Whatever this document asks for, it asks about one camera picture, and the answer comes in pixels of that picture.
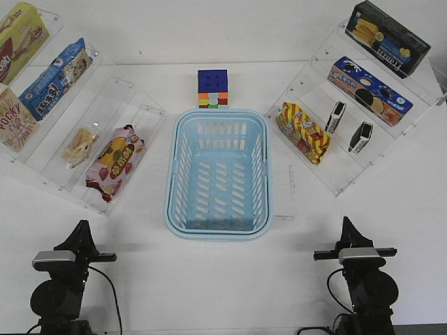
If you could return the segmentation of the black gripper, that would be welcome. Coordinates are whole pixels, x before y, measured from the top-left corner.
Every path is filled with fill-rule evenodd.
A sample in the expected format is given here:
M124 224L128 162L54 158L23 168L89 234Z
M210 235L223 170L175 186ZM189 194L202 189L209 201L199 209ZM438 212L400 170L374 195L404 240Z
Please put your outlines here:
M348 216L343 217L340 245L339 251L314 251L313 259L338 260L345 268L372 271L384 266L386 257L397 255L397 249L393 247L374 248L373 241L364 237Z
M85 253L74 254L78 251L83 239ZM115 262L116 253L99 253L91 235L89 221L80 220L75 229L65 241L54 247L57 261L52 273L63 279L86 279L88 266L93 262Z

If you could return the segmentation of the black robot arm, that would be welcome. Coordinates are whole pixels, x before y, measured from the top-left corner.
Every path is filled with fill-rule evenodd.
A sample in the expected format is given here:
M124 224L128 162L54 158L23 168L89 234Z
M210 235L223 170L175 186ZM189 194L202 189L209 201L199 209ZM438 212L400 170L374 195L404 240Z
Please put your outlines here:
M87 220L81 220L66 241L51 251L38 252L32 267L50 275L30 299L32 311L41 317L38 321L40 333L92 334L89 322L79 319L89 265L116 260L115 253L97 250Z
M348 286L352 309L342 314L328 334L394 334L390 308L397 301L398 287L394 279L380 268L386 257L394 257L397 249L376 248L355 228L348 217L343 217L340 240L330 251L314 252L314 260L339 261Z

